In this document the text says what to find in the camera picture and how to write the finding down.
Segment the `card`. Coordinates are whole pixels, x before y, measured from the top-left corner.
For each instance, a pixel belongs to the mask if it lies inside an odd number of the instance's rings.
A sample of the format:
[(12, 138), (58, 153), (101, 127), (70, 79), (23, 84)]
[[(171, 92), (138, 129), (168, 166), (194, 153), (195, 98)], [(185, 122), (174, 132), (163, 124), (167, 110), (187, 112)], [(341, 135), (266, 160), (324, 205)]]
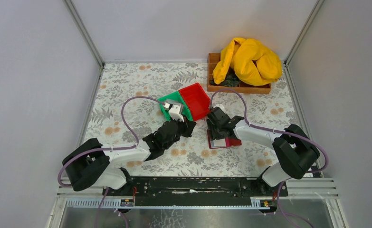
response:
[(211, 140), (210, 147), (213, 148), (226, 148), (227, 141), (226, 139), (219, 139), (219, 140)]

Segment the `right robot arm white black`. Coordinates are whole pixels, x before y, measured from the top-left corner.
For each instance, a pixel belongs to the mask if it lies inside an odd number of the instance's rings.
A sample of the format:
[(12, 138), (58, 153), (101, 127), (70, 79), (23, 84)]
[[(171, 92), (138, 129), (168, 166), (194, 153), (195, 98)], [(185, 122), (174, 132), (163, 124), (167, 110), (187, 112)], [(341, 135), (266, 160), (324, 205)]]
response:
[(284, 131), (268, 131), (263, 126), (253, 127), (242, 116), (230, 118), (219, 107), (211, 109), (207, 118), (214, 140), (231, 138), (250, 141), (275, 151), (278, 162), (269, 166), (258, 178), (270, 187), (289, 178), (301, 179), (320, 157), (319, 150), (296, 124), (289, 125)]

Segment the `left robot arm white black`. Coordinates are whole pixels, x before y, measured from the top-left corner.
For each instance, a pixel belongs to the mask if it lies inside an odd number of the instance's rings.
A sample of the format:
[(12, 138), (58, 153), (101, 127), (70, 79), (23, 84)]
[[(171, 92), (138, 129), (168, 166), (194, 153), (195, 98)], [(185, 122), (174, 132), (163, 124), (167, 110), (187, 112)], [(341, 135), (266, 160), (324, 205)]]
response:
[(96, 138), (91, 138), (62, 161), (58, 182), (65, 186), (61, 180), (61, 175), (65, 172), (69, 179), (67, 186), (74, 191), (83, 191), (90, 187), (109, 187), (114, 190), (129, 187), (131, 176), (126, 169), (116, 168), (116, 165), (157, 159), (181, 137), (190, 138), (195, 126), (196, 122), (189, 120), (166, 121), (155, 132), (132, 146), (123, 144), (104, 148)]

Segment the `red leather card holder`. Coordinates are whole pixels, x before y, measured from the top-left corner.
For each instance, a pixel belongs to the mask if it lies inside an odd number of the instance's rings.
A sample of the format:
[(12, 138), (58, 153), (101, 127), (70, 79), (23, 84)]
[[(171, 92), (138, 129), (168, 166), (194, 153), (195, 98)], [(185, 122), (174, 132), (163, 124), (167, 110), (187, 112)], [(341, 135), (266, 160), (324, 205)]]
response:
[[(207, 136), (208, 136), (209, 148), (211, 149), (211, 147), (210, 147), (210, 141), (211, 140), (214, 140), (213, 139), (213, 136), (212, 136), (212, 133), (211, 133), (211, 130), (207, 130)], [(226, 148), (234, 147), (234, 146), (241, 146), (242, 145), (241, 140), (232, 139), (232, 138), (225, 138), (225, 139), (227, 141), (227, 147)]]

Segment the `green plastic bin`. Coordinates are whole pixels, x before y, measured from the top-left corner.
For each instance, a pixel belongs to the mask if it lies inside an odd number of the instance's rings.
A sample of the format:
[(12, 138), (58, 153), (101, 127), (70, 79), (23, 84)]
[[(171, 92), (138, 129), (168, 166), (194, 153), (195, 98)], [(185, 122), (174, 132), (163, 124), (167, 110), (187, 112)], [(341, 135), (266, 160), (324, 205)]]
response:
[(163, 104), (160, 104), (160, 109), (167, 120), (183, 115), (184, 120), (187, 118), (193, 121), (191, 111), (179, 91), (158, 98), (158, 101), (163, 102)]

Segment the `red plastic bin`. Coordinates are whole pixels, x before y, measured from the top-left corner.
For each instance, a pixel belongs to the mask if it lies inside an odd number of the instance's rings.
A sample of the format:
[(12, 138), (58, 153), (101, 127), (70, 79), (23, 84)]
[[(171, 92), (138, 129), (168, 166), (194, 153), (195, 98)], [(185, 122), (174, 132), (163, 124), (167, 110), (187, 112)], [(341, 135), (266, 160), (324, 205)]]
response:
[(210, 98), (199, 83), (194, 83), (179, 90), (194, 121), (203, 119), (209, 113)]

